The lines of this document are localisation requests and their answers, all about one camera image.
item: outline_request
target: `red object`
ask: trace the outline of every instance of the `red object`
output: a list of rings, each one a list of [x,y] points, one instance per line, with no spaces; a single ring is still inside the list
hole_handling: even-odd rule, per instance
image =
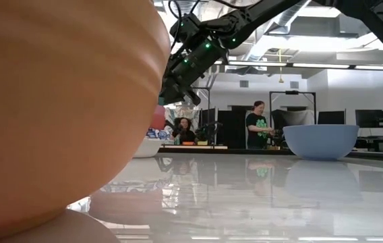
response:
[[[165,128],[165,108],[162,105],[157,105],[150,128],[163,130]]]

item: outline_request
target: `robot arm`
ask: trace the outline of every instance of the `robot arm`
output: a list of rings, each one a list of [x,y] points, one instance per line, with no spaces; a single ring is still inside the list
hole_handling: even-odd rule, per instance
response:
[[[195,105],[200,99],[192,84],[204,76],[215,61],[228,63],[229,49],[238,47],[252,32],[279,13],[301,0],[261,0],[232,11],[218,19],[199,21],[186,14],[171,28],[183,46],[172,54],[163,77],[160,105],[183,101],[190,97]],[[314,0],[323,6],[336,7],[342,13],[362,22],[383,42],[383,0]]]

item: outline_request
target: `person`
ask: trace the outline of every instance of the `person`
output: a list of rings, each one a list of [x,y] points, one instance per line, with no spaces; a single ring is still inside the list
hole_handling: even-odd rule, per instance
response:
[[[253,113],[245,119],[248,129],[248,149],[266,149],[268,135],[274,135],[274,130],[267,126],[266,118],[262,116],[264,109],[265,102],[256,101],[253,105]]]
[[[183,144],[183,142],[195,142],[196,135],[193,131],[190,130],[192,127],[192,121],[189,119],[182,117],[179,122],[179,126],[172,132],[171,139],[179,139],[179,143]]]

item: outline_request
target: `computer monitor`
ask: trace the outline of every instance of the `computer monitor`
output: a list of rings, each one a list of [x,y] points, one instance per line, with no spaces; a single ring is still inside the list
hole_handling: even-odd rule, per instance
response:
[[[344,111],[319,111],[318,124],[344,124]]]
[[[355,110],[355,117],[360,128],[383,128],[383,110]]]

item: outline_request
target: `large orange sphere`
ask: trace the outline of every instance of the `large orange sphere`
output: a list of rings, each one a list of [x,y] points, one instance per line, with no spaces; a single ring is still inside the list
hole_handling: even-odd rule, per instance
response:
[[[0,236],[55,217],[123,169],[169,51],[149,0],[0,0]]]

